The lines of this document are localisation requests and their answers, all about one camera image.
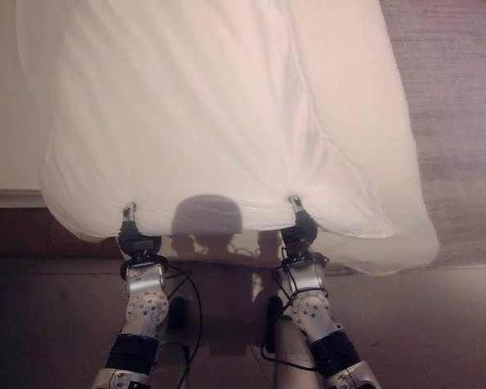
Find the wire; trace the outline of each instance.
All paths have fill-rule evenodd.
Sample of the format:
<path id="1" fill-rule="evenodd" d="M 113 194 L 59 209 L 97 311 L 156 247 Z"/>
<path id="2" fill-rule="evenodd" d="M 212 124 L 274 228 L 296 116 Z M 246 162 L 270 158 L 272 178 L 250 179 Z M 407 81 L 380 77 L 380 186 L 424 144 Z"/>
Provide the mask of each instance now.
<path id="1" fill-rule="evenodd" d="M 283 285 L 278 280 L 278 278 L 277 278 L 277 271 L 279 269 L 283 269 L 287 273 L 288 277 L 292 281 L 293 286 L 295 288 L 295 292 L 294 293 L 288 294 L 286 292 L 286 290 L 284 289 Z M 272 328 L 275 327 L 275 325 L 277 324 L 277 322 L 279 321 L 279 319 L 281 318 L 281 316 L 283 316 L 284 311 L 286 311 L 286 309 L 293 304 L 293 302 L 295 301 L 295 299 L 299 295 L 299 293 L 304 293 L 304 292 L 318 290 L 318 291 L 323 291 L 326 294 L 326 297 L 328 295 L 328 292 L 324 288 L 305 288 L 305 289 L 302 289 L 302 290 L 298 290 L 297 284 L 296 284 L 296 281 L 295 281 L 295 278 L 293 277 L 292 273 L 290 272 L 290 269 L 288 268 L 288 266 L 281 265 L 281 266 L 276 267 L 273 270 L 273 272 L 272 272 L 272 279 L 280 287 L 281 291 L 284 293 L 284 295 L 288 299 L 288 303 L 276 315 L 276 317 L 271 321 L 271 323 L 269 323 L 269 325 L 272 326 Z M 280 360 L 280 359 L 277 359 L 277 358 L 268 357 L 267 355 L 265 355 L 265 343 L 266 343 L 266 337 L 263 337 L 263 340 L 262 340 L 262 343 L 261 343 L 261 357 L 263 359 L 265 359 L 267 361 L 270 361 L 270 362 L 279 363 L 281 365 L 286 365 L 286 366 L 294 367 L 296 369 L 307 370 L 307 371 L 318 371 L 318 368 L 316 366 L 313 366 L 313 367 L 301 366 L 301 365 L 297 365 L 297 364 L 292 363 L 292 362 L 289 362 L 289 361 L 283 361 L 283 360 Z"/>
<path id="2" fill-rule="evenodd" d="M 276 269 L 275 271 L 272 272 L 272 280 L 277 284 L 277 286 L 281 289 L 281 291 L 284 293 L 284 296 L 288 299 L 288 300 L 291 300 L 292 297 L 288 294 L 288 292 L 286 291 L 286 289 L 284 288 L 283 284 L 281 283 L 281 281 L 279 280 L 278 276 L 277 276 L 277 270 Z"/>
<path id="3" fill-rule="evenodd" d="M 190 372 L 190 366 L 191 364 L 193 363 L 193 360 L 194 360 L 194 357 L 196 357 L 196 354 L 198 352 L 198 349 L 200 348 L 200 342 L 202 340 L 202 333 L 203 333 L 203 308 L 202 308 L 202 299 L 200 298 L 200 293 L 198 291 L 198 288 L 196 287 L 196 284 L 191 280 L 191 275 L 193 274 L 193 272 L 191 271 L 182 271 L 181 269 L 179 269 L 178 267 L 174 267 L 173 265 L 169 265 L 169 267 L 171 267 L 174 271 L 176 271 L 179 275 L 181 276 L 184 276 L 184 280 L 182 280 L 180 282 L 180 284 L 178 284 L 178 286 L 169 294 L 169 299 L 171 298 L 171 296 L 186 282 L 186 281 L 189 281 L 191 287 L 193 288 L 194 290 L 194 294 L 196 296 L 196 301 L 198 303 L 198 336 L 196 337 L 196 344 L 194 345 L 194 349 L 193 349 L 193 353 L 191 354 L 191 358 L 186 361 L 186 364 L 185 364 L 185 369 L 184 369 L 184 372 L 182 373 L 181 375 L 181 378 L 180 378 L 180 381 L 178 382 L 178 385 L 177 385 L 177 389 L 180 389 L 181 388 L 181 385 L 182 383 L 184 382 L 185 378 L 187 377 L 187 375 L 189 374 Z"/>
<path id="4" fill-rule="evenodd" d="M 283 309 L 275 316 L 274 320 L 271 323 L 271 326 L 275 327 L 276 323 L 278 320 L 283 316 L 284 311 L 293 303 L 293 300 L 290 300 L 284 307 Z M 270 362 L 275 362 L 275 363 L 280 363 L 281 365 L 286 365 L 290 367 L 295 367 L 296 369 L 301 369 L 301 370 L 307 370 L 307 371 L 318 371 L 317 367 L 307 367 L 307 366 L 301 366 L 297 365 L 295 363 L 289 362 L 289 361 L 283 361 L 281 359 L 277 358 L 272 358 L 272 357 L 267 357 L 265 355 L 265 343 L 266 343 L 266 338 L 263 338 L 262 343 L 261 343 L 261 357 L 267 361 Z"/>

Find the perforated metal part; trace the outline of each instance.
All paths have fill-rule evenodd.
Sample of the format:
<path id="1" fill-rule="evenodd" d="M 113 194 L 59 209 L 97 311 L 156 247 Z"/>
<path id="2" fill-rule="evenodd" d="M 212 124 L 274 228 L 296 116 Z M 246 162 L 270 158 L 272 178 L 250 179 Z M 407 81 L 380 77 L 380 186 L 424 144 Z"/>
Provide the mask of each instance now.
<path id="1" fill-rule="evenodd" d="M 168 298 L 162 290 L 163 269 L 149 263 L 130 267 L 126 281 L 130 300 L 123 334 L 156 338 L 156 327 L 168 314 Z"/>
<path id="2" fill-rule="evenodd" d="M 292 304 L 293 321 L 310 342 L 342 329 L 331 316 L 330 302 L 322 291 L 301 293 Z"/>
<path id="3" fill-rule="evenodd" d="M 128 370 L 101 369 L 92 389 L 147 389 L 149 376 Z"/>

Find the black band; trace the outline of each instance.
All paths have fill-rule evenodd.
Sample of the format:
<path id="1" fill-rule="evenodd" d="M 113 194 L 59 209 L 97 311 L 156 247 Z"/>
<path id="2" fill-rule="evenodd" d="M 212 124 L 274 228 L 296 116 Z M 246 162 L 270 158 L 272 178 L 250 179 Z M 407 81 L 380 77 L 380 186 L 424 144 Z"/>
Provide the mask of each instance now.
<path id="1" fill-rule="evenodd" d="M 313 342 L 309 349 L 318 371 L 327 378 L 360 362 L 360 357 L 344 331 Z"/>
<path id="2" fill-rule="evenodd" d="M 145 336 L 120 334 L 110 351 L 107 369 L 149 374 L 159 342 Z"/>

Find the white sheet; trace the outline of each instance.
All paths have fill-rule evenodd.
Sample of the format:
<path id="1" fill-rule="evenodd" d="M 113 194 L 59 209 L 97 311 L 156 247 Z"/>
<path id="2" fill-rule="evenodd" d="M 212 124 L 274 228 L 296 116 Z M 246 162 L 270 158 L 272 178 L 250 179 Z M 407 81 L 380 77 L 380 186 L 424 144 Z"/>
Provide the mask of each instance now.
<path id="1" fill-rule="evenodd" d="M 45 202 L 79 237 L 393 231 L 314 112 L 285 0 L 81 1 L 58 49 Z"/>
<path id="2" fill-rule="evenodd" d="M 18 126 L 22 115 L 39 111 L 32 105 L 34 99 L 18 101 L 13 95 L 26 96 L 26 83 L 37 85 L 38 91 L 49 89 L 49 77 L 45 76 L 51 69 L 43 66 L 41 73 L 34 70 L 50 63 L 59 41 L 58 34 L 46 32 L 50 23 L 40 20 L 63 25 L 69 14 L 59 7 L 74 4 L 40 1 L 45 4 L 43 18 L 37 17 L 38 6 L 19 3 L 15 9 L 15 2 L 0 2 L 0 47 L 2 51 L 9 47 L 12 53 L 18 48 L 21 53 L 9 58 L 7 74 L 0 66 L 0 83 L 3 77 L 22 80 L 2 90 L 6 98 L 0 100 L 0 113 L 13 109 L 19 118 L 1 126 L 2 134 L 7 134 L 0 136 L 0 149 L 5 151 L 0 154 L 0 189 L 39 188 L 36 172 L 40 156 L 34 146 L 43 143 L 44 138 L 39 128 L 29 126 L 31 122 L 23 121 L 25 125 Z M 435 258 L 438 244 L 421 198 L 407 105 L 377 0 L 292 0 L 291 4 L 318 113 L 338 147 L 373 179 L 388 217 L 401 229 L 397 237 L 386 240 L 319 233 L 315 247 L 336 262 L 372 273 L 429 263 Z M 27 30 L 28 25 L 36 25 L 36 32 Z M 3 33 L 7 26 L 12 33 Z M 35 45 L 44 50 L 28 55 Z M 23 74 L 18 69 L 18 57 L 22 58 Z M 12 145 L 13 138 L 21 138 L 22 142 Z M 17 157 L 9 158 L 14 153 Z M 261 244 L 262 255 L 257 251 L 259 242 L 265 242 Z M 179 253 L 183 259 L 266 265 L 275 263 L 277 245 L 273 233 L 258 236 L 250 232 L 237 234 L 232 240 L 219 240 L 218 247 L 225 250 L 213 254 L 208 247 L 216 245 L 205 242 L 205 238 L 175 237 L 164 239 L 163 253 L 172 257 Z"/>

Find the black cable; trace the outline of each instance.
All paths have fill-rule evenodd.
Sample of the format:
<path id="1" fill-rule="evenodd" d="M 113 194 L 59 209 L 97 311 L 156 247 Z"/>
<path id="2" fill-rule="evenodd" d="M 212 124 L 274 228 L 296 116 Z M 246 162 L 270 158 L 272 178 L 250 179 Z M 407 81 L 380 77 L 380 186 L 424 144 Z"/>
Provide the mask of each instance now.
<path id="1" fill-rule="evenodd" d="M 295 292 L 288 295 L 288 293 L 286 292 L 286 290 L 284 289 L 283 285 L 279 282 L 279 280 L 276 278 L 276 272 L 279 270 L 279 269 L 283 269 L 286 271 L 286 273 L 288 274 L 288 277 L 292 280 L 292 283 L 295 287 Z M 326 297 L 328 295 L 328 292 L 324 289 L 324 288 L 306 288 L 306 289 L 302 289 L 302 290 L 298 290 L 297 288 L 297 284 L 295 282 L 295 279 L 293 278 L 293 275 L 292 273 L 290 272 L 290 269 L 288 268 L 288 266 L 278 266 L 277 268 L 275 268 L 273 270 L 273 273 L 272 273 L 272 279 L 275 281 L 275 283 L 281 288 L 281 291 L 284 293 L 284 295 L 287 297 L 288 299 L 288 303 L 283 307 L 283 309 L 277 314 L 277 316 L 274 318 L 274 320 L 272 320 L 272 323 L 269 324 L 271 325 L 272 327 L 275 327 L 275 325 L 277 324 L 277 322 L 279 321 L 279 319 L 281 318 L 281 316 L 283 316 L 283 313 L 284 311 L 293 304 L 294 300 L 296 299 L 296 297 L 299 295 L 299 293 L 304 293 L 304 292 L 310 292 L 310 291 L 314 291 L 314 290 L 318 290 L 318 291 L 323 291 L 325 294 L 326 294 Z M 292 362 L 289 362 L 289 361 L 283 361 L 283 360 L 280 360 L 280 359 L 277 359 L 277 358 L 272 358 L 272 357 L 268 357 L 267 355 L 265 355 L 265 344 L 266 344 L 266 338 L 263 337 L 263 340 L 262 340 L 262 343 L 261 343 L 261 357 L 267 361 L 270 361 L 270 362 L 275 362 L 275 363 L 279 363 L 281 365 L 286 365 L 286 366 L 290 366 L 290 367 L 294 367 L 296 369 L 301 369 L 301 370 L 307 370 L 307 371 L 318 371 L 317 367 L 314 366 L 314 367 L 307 367 L 307 366 L 301 366 L 301 365 L 297 365 L 295 363 L 292 363 Z"/>
<path id="2" fill-rule="evenodd" d="M 284 311 L 293 303 L 293 300 L 290 300 L 284 307 L 283 309 L 277 314 L 277 316 L 274 318 L 274 320 L 272 321 L 272 326 L 275 327 L 276 323 L 278 322 L 278 320 L 281 318 L 281 316 L 283 316 L 283 313 Z M 270 361 L 270 362 L 275 362 L 275 363 L 280 363 L 281 365 L 286 365 L 286 366 L 290 366 L 290 367 L 295 367 L 296 369 L 301 369 L 301 370 L 307 370 L 307 371 L 318 371 L 317 367 L 307 367 L 307 366 L 301 366 L 301 365 L 297 365 L 295 363 L 292 363 L 292 362 L 288 362 L 288 361 L 283 361 L 281 359 L 277 359 L 277 358 L 272 358 L 272 357 L 267 357 L 265 355 L 265 343 L 266 343 L 266 339 L 263 338 L 262 340 L 262 343 L 261 343 L 261 357 L 267 361 Z"/>
<path id="3" fill-rule="evenodd" d="M 171 279 L 173 279 L 173 278 L 177 278 L 177 277 L 183 277 L 183 276 L 184 276 L 184 275 L 183 275 L 183 273 L 188 274 L 189 276 L 190 276 L 191 274 L 193 274 L 193 272 L 192 272 L 192 271 L 183 271 L 182 273 L 177 273 L 177 274 L 173 274 L 173 275 L 171 275 L 171 276 L 166 276 L 166 277 L 165 277 L 165 279 L 166 279 L 166 280 L 171 280 Z"/>
<path id="4" fill-rule="evenodd" d="M 288 299 L 291 300 L 292 297 L 288 294 L 286 289 L 284 288 L 283 284 L 277 277 L 277 270 L 272 272 L 272 280 L 277 284 L 277 286 L 281 289 L 281 291 L 284 293 L 284 296 Z"/>
<path id="5" fill-rule="evenodd" d="M 292 272 L 290 271 L 290 268 L 286 264 L 287 263 L 286 261 L 288 259 L 288 251 L 286 250 L 286 247 L 281 248 L 281 255 L 283 256 L 283 262 L 281 263 L 279 268 L 282 268 L 284 272 L 288 274 L 288 277 L 290 277 L 290 279 L 292 280 L 293 287 L 295 288 L 295 290 L 298 290 L 299 288 L 297 288 L 297 282 L 295 281 L 295 278 L 292 276 Z"/>
<path id="6" fill-rule="evenodd" d="M 184 382 L 185 378 L 190 372 L 190 366 L 193 363 L 194 357 L 196 357 L 196 354 L 198 352 L 198 349 L 200 347 L 200 342 L 202 340 L 202 333 L 203 333 L 203 308 L 202 308 L 202 299 L 200 298 L 200 293 L 198 291 L 198 288 L 196 287 L 196 284 L 191 280 L 190 276 L 192 274 L 191 271 L 182 271 L 178 267 L 174 267 L 173 265 L 169 265 L 174 271 L 177 271 L 180 275 L 184 276 L 184 280 L 181 281 L 181 283 L 172 291 L 172 293 L 169 295 L 169 298 L 173 293 L 175 293 L 186 281 L 189 281 L 191 287 L 194 290 L 194 294 L 196 296 L 196 301 L 198 303 L 198 336 L 196 338 L 196 344 L 194 345 L 193 353 L 191 354 L 191 358 L 186 361 L 185 364 L 185 369 L 184 372 L 181 375 L 180 381 L 178 382 L 177 389 L 180 389 L 182 383 Z"/>

